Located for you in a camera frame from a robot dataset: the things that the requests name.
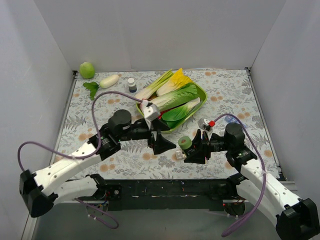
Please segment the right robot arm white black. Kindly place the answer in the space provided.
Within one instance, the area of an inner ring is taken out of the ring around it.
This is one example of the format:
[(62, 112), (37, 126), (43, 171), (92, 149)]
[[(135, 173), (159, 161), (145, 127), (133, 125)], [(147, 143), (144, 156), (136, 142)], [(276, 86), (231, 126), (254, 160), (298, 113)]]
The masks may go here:
[(194, 139), (183, 136), (178, 145), (186, 155), (185, 163), (204, 164), (214, 152), (225, 152), (228, 163), (238, 174), (226, 186), (232, 199), (244, 198), (274, 225), (282, 240), (309, 240), (320, 233), (316, 204), (302, 199), (268, 173), (262, 161), (245, 145), (243, 127), (228, 123), (224, 135), (197, 130)]

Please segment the clear weekly pill organizer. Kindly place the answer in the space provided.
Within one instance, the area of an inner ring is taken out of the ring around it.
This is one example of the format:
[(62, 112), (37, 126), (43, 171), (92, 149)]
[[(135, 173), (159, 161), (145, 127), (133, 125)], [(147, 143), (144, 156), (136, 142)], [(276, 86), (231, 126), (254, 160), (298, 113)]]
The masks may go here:
[(175, 151), (175, 157), (178, 161), (184, 160), (186, 158), (186, 155), (182, 150), (176, 150)]

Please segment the green pill bottle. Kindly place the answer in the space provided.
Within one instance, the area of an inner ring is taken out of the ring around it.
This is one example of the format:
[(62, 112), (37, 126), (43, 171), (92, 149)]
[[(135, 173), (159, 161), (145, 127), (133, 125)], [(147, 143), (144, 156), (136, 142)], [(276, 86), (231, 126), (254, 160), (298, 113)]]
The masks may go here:
[(189, 136), (182, 136), (178, 140), (178, 145), (187, 157), (189, 155), (191, 155), (196, 150), (195, 146)]

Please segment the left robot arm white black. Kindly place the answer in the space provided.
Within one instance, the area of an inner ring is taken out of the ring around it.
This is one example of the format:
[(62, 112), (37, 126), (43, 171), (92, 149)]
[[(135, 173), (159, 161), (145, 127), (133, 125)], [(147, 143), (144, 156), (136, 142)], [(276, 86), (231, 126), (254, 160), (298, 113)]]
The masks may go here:
[(78, 197), (93, 197), (101, 200), (106, 196), (106, 187), (98, 176), (81, 180), (71, 178), (86, 168), (104, 161), (121, 149), (120, 142), (147, 140), (154, 155), (175, 149), (176, 145), (162, 136), (168, 126), (158, 119), (158, 113), (147, 108), (151, 117), (132, 122), (128, 110), (117, 110), (98, 133), (80, 148), (60, 161), (31, 172), (23, 169), (19, 178), (19, 193), (33, 218), (46, 214), (54, 205)]

